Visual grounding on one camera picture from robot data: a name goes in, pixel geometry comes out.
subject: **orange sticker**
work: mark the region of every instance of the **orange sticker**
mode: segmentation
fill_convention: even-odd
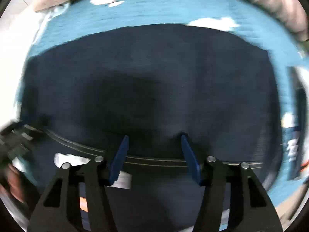
[[[79,198],[79,203],[80,203],[80,209],[88,212],[88,207],[87,207],[87,200],[86,198],[80,197]]]

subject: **light blue surface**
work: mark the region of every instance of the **light blue surface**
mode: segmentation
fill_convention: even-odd
[[[119,1],[125,2],[109,8],[108,5],[95,6],[90,0],[77,0],[68,11],[51,20],[40,42],[31,48],[28,57],[88,34],[120,27],[159,23],[188,24],[199,18],[231,17],[240,25],[231,33],[268,51],[276,75],[282,116],[286,112],[295,113],[291,80],[286,70],[289,66],[309,67],[309,60],[300,57],[296,41],[284,26],[263,10],[244,0]],[[284,158],[279,177],[269,191],[275,206],[304,181],[287,181],[287,154]]]

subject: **tile floor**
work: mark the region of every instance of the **tile floor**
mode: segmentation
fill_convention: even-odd
[[[31,2],[32,0],[11,0],[0,17],[0,33],[8,29],[14,17],[21,13]]]

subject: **dark navy fabric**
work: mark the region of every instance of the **dark navy fabric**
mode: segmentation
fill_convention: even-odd
[[[272,160],[281,135],[268,54],[227,32],[160,24],[85,36],[32,58],[21,119],[102,148],[183,158],[189,134],[223,161]]]

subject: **metal bolt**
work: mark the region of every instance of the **metal bolt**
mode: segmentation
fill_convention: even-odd
[[[102,162],[104,160],[103,156],[97,156],[95,162]]]
[[[62,169],[68,169],[70,167],[70,163],[63,163],[61,168]]]
[[[213,157],[213,156],[208,156],[208,157],[207,157],[207,161],[213,163],[213,162],[216,161],[216,158]]]
[[[242,167],[243,169],[248,169],[248,168],[249,168],[249,165],[248,165],[248,163],[246,163],[246,162],[243,162],[243,163],[241,163],[240,165],[241,165],[241,167]]]

